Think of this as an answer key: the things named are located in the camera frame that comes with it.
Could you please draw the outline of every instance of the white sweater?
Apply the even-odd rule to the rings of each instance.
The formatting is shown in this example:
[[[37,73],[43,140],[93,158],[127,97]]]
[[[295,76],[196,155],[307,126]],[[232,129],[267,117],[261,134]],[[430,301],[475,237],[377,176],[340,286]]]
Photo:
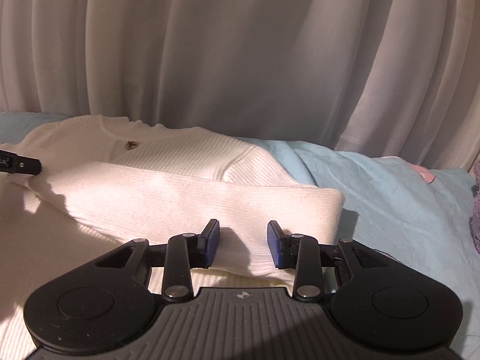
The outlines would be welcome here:
[[[126,149],[128,141],[136,147]],[[216,218],[213,268],[193,270],[195,288],[291,286],[292,273],[272,263],[268,221],[329,243],[343,203],[339,191],[296,183],[263,149],[198,127],[89,115],[0,149],[43,165],[38,176],[0,176],[0,266],[10,267],[0,271],[2,360],[33,349],[21,310],[35,288],[120,243],[166,243]],[[161,274],[155,270],[150,290],[159,292]]]

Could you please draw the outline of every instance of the blue bedsheet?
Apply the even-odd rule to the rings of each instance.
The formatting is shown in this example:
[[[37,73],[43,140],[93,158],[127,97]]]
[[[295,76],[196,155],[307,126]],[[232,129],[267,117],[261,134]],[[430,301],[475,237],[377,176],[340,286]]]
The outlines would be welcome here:
[[[0,143],[17,143],[40,124],[62,119],[0,114]],[[305,142],[242,140],[268,150],[297,181],[344,193],[338,238],[354,237],[452,288],[464,306],[452,348],[465,359],[480,359],[480,255],[469,229],[474,181],[465,171],[433,171],[436,180],[427,184],[400,159]]]

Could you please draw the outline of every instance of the pink fabric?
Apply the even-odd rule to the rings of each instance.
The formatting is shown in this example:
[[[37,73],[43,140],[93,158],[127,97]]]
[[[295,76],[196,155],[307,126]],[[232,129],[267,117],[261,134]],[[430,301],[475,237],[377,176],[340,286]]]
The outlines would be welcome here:
[[[381,157],[381,158],[399,158],[400,160],[404,161],[405,163],[407,163],[414,171],[416,171],[420,176],[423,177],[423,179],[427,182],[427,183],[431,183],[432,181],[435,180],[435,175],[433,173],[431,173],[431,171],[429,171],[427,168],[423,167],[423,166],[420,166],[420,165],[414,165],[410,162],[407,162],[405,161],[404,159],[400,158],[400,157],[396,157],[394,155],[390,155],[390,156],[387,156],[387,157]]]

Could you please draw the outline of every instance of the sweater neckline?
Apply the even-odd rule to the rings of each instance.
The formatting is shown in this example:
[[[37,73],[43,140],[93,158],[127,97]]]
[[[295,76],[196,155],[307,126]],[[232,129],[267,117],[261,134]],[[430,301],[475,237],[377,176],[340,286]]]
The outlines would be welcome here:
[[[174,138],[181,135],[201,130],[200,127],[172,129],[162,124],[153,127],[143,123],[141,120],[136,122],[129,121],[127,116],[106,117],[98,115],[100,128],[112,138],[120,140],[139,140],[143,142],[159,140],[164,138]]]

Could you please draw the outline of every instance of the white curtain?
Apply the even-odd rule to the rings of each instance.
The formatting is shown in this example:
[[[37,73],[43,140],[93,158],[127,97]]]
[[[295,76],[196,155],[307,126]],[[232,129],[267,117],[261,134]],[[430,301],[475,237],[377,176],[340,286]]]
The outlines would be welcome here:
[[[480,0],[0,0],[0,14],[1,110],[436,168],[480,150]]]

